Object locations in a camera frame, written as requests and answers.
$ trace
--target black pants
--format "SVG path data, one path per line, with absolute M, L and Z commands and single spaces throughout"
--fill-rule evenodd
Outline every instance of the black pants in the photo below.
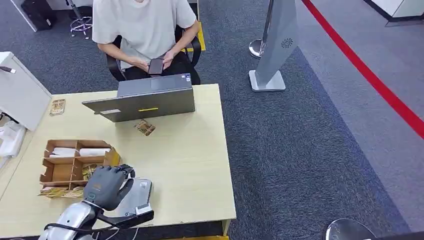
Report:
M 189 73 L 191 76 L 192 85 L 200 85 L 200 77 L 196 72 L 195 67 L 192 65 L 186 54 L 180 51 L 173 58 L 171 65 L 167 69 L 163 70 L 162 76 L 187 73 Z M 130 68 L 125 69 L 123 74 L 125 75 L 127 80 L 146 79 L 151 77 L 147 72 L 141 70 L 136 66 L 132 66 Z

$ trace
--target metal pole base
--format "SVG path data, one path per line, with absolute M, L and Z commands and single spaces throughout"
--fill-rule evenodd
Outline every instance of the metal pole base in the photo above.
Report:
M 262 39 L 256 39 L 249 44 L 249 51 L 252 57 L 260 59 L 262 57 L 261 53 Z
M 325 240 L 368 240 L 376 236 L 361 223 L 347 218 L 333 221 L 327 228 Z
M 277 71 L 265 86 L 259 86 L 255 75 L 256 70 L 249 71 L 250 84 L 253 92 L 283 91 L 286 89 L 281 72 Z

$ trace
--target red line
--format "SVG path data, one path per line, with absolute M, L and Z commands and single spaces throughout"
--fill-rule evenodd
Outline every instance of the red line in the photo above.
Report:
M 334 41 L 338 48 L 346 55 L 350 62 L 374 87 L 374 89 L 386 100 L 386 102 L 399 114 L 409 126 L 424 139 L 424 121 L 421 120 L 398 96 L 396 96 L 373 71 L 359 58 L 343 38 L 334 30 L 324 16 L 312 4 L 311 0 L 302 0 L 310 13 L 315 17 L 329 37 Z

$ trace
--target cable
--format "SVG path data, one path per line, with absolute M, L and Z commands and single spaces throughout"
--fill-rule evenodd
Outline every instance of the cable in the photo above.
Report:
M 139 232 L 139 227 L 137 227 L 137 229 L 135 230 L 135 234 L 134 234 L 134 237 L 132 238 L 132 240 L 136 239 L 138 232 Z
M 112 238 L 113 236 L 115 236 L 118 232 L 119 232 L 119 228 L 118 228 L 118 230 L 116 230 L 116 232 L 115 232 L 114 234 L 112 234 L 110 237 L 106 238 L 105 240 L 109 240 L 109 239 L 111 239 L 111 238 Z
M 59 224 L 59 223 L 49 223 L 44 227 L 44 230 L 48 229 L 49 227 L 57 227 L 57 228 L 72 230 L 72 231 L 75 231 L 77 233 L 89 234 L 89 233 L 97 233 L 97 232 L 101 232 L 101 231 L 105 231 L 105 230 L 110 230 L 110 229 L 114 228 L 115 226 L 108 226 L 108 227 L 99 228 L 99 229 L 87 230 L 87 229 L 71 227 L 71 226 L 63 225 L 63 224 Z

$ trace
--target drawer handle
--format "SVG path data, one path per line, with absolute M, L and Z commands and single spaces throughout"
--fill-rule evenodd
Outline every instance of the drawer handle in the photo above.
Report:
M 8 68 L 8 67 L 5 67 L 5 66 L 0 66 L 0 69 L 3 70 L 3 71 L 5 71 L 5 72 L 11 73 L 11 74 L 15 74 L 16 73 L 16 70 L 15 69 Z

